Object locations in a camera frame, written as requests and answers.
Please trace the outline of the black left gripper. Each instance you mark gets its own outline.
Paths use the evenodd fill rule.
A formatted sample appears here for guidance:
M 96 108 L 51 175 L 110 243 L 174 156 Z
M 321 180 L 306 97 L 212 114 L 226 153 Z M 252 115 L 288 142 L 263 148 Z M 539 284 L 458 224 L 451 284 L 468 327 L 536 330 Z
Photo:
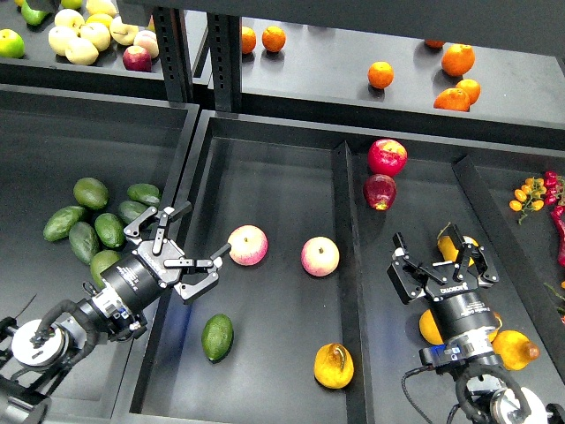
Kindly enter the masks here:
M 231 250 L 226 243 L 209 258 L 185 258 L 173 240 L 166 240 L 169 226 L 192 211 L 189 201 L 179 207 L 159 210 L 149 207 L 125 226 L 125 238 L 137 248 L 101 273 L 102 281 L 114 290 L 131 312 L 141 312 L 158 299 L 165 288 L 172 287 L 185 305 L 209 292 L 219 282 L 223 257 Z M 146 240 L 142 230 L 156 224 L 154 238 Z M 203 274 L 195 284 L 183 282 L 185 276 Z

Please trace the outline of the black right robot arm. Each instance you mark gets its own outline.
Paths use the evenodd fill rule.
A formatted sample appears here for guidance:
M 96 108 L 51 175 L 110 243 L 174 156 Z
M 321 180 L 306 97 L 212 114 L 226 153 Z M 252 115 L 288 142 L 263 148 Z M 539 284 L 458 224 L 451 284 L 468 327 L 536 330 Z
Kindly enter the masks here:
M 429 266 L 412 256 L 401 233 L 393 237 L 388 276 L 404 304 L 428 302 L 441 336 L 440 344 L 420 350 L 422 365 L 413 372 L 451 375 L 457 399 L 452 410 L 472 423 L 562 423 L 563 406 L 544 404 L 518 383 L 493 348 L 489 337 L 499 321 L 481 289 L 496 284 L 499 275 L 487 251 L 466 241 L 454 224 L 445 233 L 457 256 Z

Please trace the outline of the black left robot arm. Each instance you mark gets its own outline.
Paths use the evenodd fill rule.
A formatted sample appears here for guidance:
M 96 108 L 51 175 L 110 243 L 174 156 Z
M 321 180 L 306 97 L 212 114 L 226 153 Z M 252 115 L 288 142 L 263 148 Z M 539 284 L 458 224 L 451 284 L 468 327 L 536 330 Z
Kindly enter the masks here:
M 13 317 L 1 321 L 1 338 L 10 343 L 1 363 L 19 363 L 19 370 L 1 379 L 1 421 L 41 423 L 50 396 L 70 371 L 94 348 L 107 341 L 141 337 L 147 329 L 144 310 L 173 289 L 185 303 L 216 286 L 225 244 L 210 257 L 192 259 L 169 238 L 171 223 L 192 211 L 148 208 L 127 225 L 124 235 L 132 251 L 101 273 L 103 288 L 86 286 L 87 298 L 64 299 L 41 319 L 19 325 Z

